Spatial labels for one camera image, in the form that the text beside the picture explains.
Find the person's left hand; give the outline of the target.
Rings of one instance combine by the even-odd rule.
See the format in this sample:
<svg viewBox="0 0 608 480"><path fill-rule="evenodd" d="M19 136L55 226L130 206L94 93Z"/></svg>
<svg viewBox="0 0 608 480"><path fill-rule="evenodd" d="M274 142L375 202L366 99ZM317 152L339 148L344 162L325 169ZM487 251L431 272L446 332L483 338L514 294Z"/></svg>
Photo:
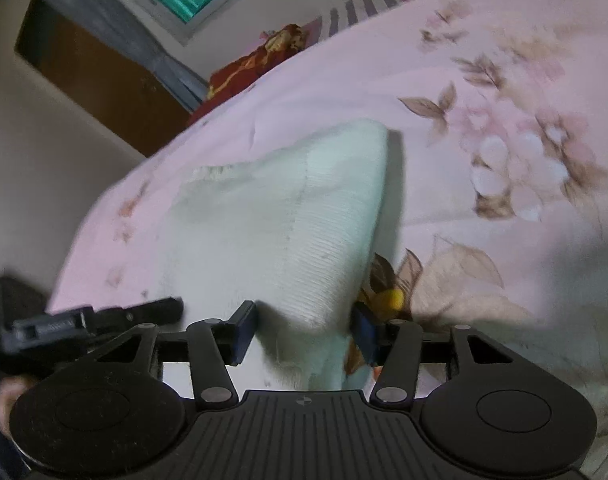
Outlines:
<svg viewBox="0 0 608 480"><path fill-rule="evenodd" d="M36 384L35 379L27 376L5 377L0 382L0 432L5 437L10 437L9 420L13 405Z"/></svg>

